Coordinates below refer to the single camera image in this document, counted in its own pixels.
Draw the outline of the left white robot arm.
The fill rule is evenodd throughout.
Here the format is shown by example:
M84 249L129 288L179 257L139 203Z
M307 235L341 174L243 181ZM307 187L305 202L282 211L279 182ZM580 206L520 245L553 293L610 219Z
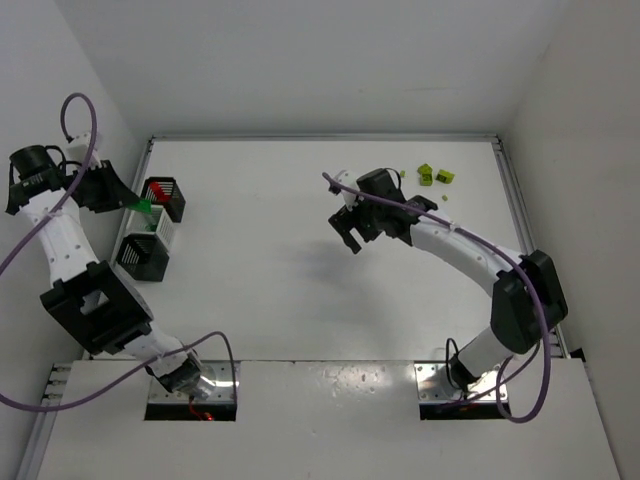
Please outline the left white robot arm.
M98 259L80 221L81 208L96 213L133 205L139 198L107 160L92 159L87 171L66 173L49 149L32 145L9 157L6 211L38 227L50 270L40 300L84 350L92 355L128 354L170 392L194 396L202 364L194 352L153 325L139 292Z

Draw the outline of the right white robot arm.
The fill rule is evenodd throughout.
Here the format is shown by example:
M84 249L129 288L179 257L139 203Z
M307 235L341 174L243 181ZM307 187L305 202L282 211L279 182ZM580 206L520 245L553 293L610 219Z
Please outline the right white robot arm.
M404 196L400 178L378 168L356 176L329 177L329 190L343 206L329 223L353 252L360 242L385 234L430 253L479 285L491 299L490 323L453 355L446 374L465 391L487 371L542 341L568 315L568 305L549 255L502 249L457 226L438 205L420 195Z

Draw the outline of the dark green lego plate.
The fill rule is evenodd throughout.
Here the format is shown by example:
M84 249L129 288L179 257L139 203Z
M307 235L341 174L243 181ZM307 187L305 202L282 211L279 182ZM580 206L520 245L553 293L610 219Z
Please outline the dark green lego plate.
M128 205L127 209L142 214L151 214L152 203L148 199L140 198L136 203Z

